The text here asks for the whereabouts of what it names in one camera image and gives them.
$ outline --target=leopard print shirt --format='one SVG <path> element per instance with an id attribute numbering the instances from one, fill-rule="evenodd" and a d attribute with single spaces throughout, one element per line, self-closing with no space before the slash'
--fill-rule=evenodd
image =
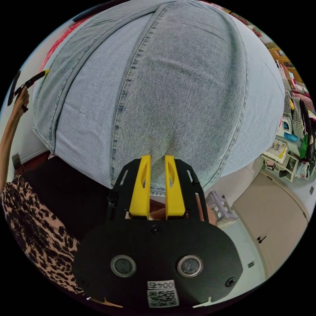
<path id="1" fill-rule="evenodd" d="M 5 184 L 0 197 L 6 221 L 26 256 L 52 282 L 83 294 L 71 272 L 79 242 L 40 202 L 30 184 L 17 175 Z"/>

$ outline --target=door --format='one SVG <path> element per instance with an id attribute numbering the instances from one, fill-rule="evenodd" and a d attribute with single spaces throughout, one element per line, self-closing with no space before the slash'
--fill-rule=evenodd
<path id="1" fill-rule="evenodd" d="M 270 277 L 287 260 L 307 228 L 302 209 L 261 172 L 235 201 L 234 208 L 252 234 Z"/>

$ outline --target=person's arm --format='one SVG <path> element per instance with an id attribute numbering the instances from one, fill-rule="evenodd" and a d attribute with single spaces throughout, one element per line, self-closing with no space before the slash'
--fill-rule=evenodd
<path id="1" fill-rule="evenodd" d="M 24 113 L 22 106 L 26 106 L 28 103 L 29 94 L 27 88 L 24 88 L 14 103 L 11 116 L 0 142 L 0 191 L 3 190 L 7 182 L 11 146 L 17 125 Z"/>

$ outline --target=sticker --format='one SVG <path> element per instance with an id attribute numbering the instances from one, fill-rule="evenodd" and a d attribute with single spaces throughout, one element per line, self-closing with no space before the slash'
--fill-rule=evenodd
<path id="1" fill-rule="evenodd" d="M 149 307 L 179 306 L 174 280 L 147 282 L 147 297 Z"/>

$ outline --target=jeans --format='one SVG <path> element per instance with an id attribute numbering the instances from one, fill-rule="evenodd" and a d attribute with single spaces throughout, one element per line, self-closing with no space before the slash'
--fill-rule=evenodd
<path id="1" fill-rule="evenodd" d="M 151 194 L 164 196 L 167 154 L 190 164 L 207 191 L 272 144 L 283 114 L 282 79 L 263 43 L 195 0 L 132 0 L 99 13 L 50 69 L 33 130 L 107 187 L 151 154 Z"/>

